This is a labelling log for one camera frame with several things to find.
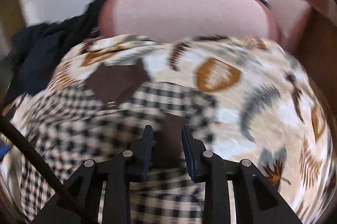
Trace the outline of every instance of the silver screw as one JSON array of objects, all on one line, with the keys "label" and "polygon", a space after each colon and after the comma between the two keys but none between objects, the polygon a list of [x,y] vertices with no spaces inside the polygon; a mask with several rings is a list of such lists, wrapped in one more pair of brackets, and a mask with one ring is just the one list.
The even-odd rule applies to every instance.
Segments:
[{"label": "silver screw", "polygon": [[250,165],[252,165],[252,162],[249,159],[244,159],[242,161],[242,165],[246,166],[246,167],[249,167]]},{"label": "silver screw", "polygon": [[133,152],[130,150],[126,150],[123,152],[123,156],[126,158],[131,157],[132,155],[133,155]]},{"label": "silver screw", "polygon": [[207,158],[213,157],[213,153],[211,151],[205,151],[203,152],[203,156]]},{"label": "silver screw", "polygon": [[91,159],[86,160],[86,161],[84,162],[84,166],[86,166],[86,167],[91,167],[92,165],[94,165],[94,161],[91,160]]}]

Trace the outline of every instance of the gray fern leaf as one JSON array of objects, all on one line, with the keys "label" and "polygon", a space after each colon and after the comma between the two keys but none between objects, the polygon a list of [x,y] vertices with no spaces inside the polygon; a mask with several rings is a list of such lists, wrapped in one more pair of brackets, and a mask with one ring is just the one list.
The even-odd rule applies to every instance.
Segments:
[{"label": "gray fern leaf", "polygon": [[251,121],[266,106],[272,107],[273,102],[275,100],[278,101],[280,97],[280,92],[274,86],[260,86],[248,94],[240,113],[240,128],[243,136],[255,142],[255,139],[250,134]]}]

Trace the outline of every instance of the checkered shirt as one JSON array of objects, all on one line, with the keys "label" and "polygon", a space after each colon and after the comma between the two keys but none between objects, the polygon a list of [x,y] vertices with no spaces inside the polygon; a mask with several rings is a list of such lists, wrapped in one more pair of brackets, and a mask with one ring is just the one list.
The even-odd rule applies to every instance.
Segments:
[{"label": "checkered shirt", "polygon": [[[130,147],[145,125],[160,133],[165,113],[188,119],[195,138],[212,150],[215,122],[214,96],[173,83],[143,83],[118,109],[106,110],[84,84],[74,84],[39,101],[27,138],[63,183],[87,159],[101,162]],[[24,158],[21,204],[32,220],[54,191]],[[98,220],[102,221],[105,185]],[[194,184],[186,164],[150,170],[144,183],[131,183],[133,223],[201,222],[204,185]]]}]

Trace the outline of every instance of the black and white checkered cloth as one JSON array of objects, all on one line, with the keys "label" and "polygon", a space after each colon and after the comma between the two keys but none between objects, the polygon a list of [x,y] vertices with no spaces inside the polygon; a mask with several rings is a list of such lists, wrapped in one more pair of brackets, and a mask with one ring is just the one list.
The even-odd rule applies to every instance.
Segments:
[{"label": "black and white checkered cloth", "polygon": [[[118,109],[106,110],[84,84],[71,85],[42,99],[30,120],[27,138],[63,183],[87,159],[101,162],[129,148],[145,125],[160,133],[165,113],[188,118],[194,137],[212,150],[214,96],[172,83],[143,83]],[[21,204],[32,220],[54,194],[23,159]],[[186,165],[150,170],[147,181],[130,186],[134,223],[198,223],[204,185],[194,184]],[[98,219],[102,221],[104,187]]]}]

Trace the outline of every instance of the leaf print blanket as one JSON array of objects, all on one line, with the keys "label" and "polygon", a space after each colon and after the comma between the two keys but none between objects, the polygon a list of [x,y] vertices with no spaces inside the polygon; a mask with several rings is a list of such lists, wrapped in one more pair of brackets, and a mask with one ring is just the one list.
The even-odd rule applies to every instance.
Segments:
[{"label": "leaf print blanket", "polygon": [[[216,120],[208,124],[213,134],[210,149],[227,160],[250,159],[303,223],[319,218],[336,185],[330,129],[305,71],[273,41],[220,35],[188,37],[174,44],[134,35],[86,40],[67,53],[46,90],[25,99],[12,122],[24,133],[37,101],[83,82],[100,63],[131,65],[137,58],[142,58],[152,83],[172,83],[216,98]],[[137,223],[201,223],[198,198],[181,205],[194,208],[187,211],[175,203],[173,215],[155,208],[167,195],[175,194],[179,200],[186,192],[203,196],[202,188],[182,185],[156,188],[151,201],[139,198],[137,204],[154,207],[146,209]],[[164,201],[156,200],[158,195]],[[232,193],[230,202],[235,223]]]}]

